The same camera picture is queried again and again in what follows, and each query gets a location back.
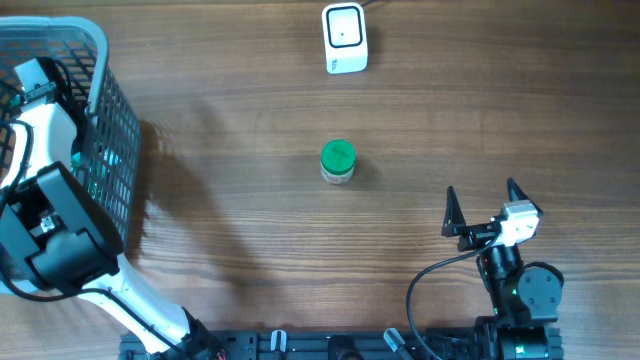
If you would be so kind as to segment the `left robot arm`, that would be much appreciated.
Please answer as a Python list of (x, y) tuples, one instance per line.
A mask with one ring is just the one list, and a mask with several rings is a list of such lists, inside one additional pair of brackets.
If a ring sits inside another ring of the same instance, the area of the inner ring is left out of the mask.
[(149, 359), (225, 359), (221, 342), (131, 266), (107, 212), (72, 172), (89, 121), (64, 64), (36, 57), (16, 66), (20, 87), (1, 116), (1, 248), (32, 286), (1, 281), (35, 303), (88, 301), (142, 343)]

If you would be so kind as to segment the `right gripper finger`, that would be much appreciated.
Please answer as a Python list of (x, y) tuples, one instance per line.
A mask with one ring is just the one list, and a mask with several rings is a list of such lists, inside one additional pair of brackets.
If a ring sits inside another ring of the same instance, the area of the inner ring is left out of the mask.
[(507, 186), (507, 194), (510, 202), (529, 201), (536, 209), (537, 215), (539, 217), (543, 216), (543, 210), (524, 193), (524, 191), (520, 188), (520, 186), (512, 177), (507, 179), (506, 186)]
[(444, 237), (461, 236), (466, 232), (466, 230), (466, 220), (461, 210), (455, 189), (453, 186), (449, 186), (446, 191), (446, 209), (441, 235)]

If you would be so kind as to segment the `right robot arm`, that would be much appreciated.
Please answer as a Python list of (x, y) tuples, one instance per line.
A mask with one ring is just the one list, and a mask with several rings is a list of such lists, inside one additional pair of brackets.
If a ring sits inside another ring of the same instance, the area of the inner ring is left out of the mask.
[(441, 234), (457, 237), (460, 252), (476, 251), (476, 266), (494, 308), (473, 326), (468, 351), (472, 359), (564, 357), (558, 320), (564, 276), (544, 262), (524, 263), (518, 245), (534, 238), (543, 211), (512, 178), (508, 201), (487, 223), (466, 223), (453, 187), (447, 188)]

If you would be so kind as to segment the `green lid jar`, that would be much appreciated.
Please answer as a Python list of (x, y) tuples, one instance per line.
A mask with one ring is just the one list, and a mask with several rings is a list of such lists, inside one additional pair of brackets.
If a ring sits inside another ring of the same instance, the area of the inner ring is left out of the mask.
[(321, 175), (328, 183), (347, 183), (355, 170), (355, 147), (344, 139), (331, 140), (322, 149), (320, 164)]

